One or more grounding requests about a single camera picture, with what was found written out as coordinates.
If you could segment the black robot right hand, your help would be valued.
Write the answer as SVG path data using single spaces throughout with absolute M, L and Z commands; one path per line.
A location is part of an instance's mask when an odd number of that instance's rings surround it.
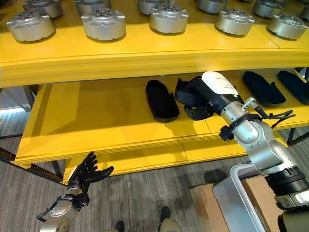
M 186 89 L 196 92 L 202 98 L 203 104 L 220 116 L 223 116 L 224 108 L 230 103 L 240 102 L 235 87 L 219 72 L 204 72 L 190 80 Z

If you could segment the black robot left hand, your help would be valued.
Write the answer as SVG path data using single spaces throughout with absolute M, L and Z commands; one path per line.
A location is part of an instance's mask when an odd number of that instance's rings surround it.
M 88 193 L 90 184 L 99 182 L 112 174 L 114 167 L 99 170 L 97 156 L 91 151 L 74 170 L 69 178 L 69 186 L 78 186 L 83 193 Z

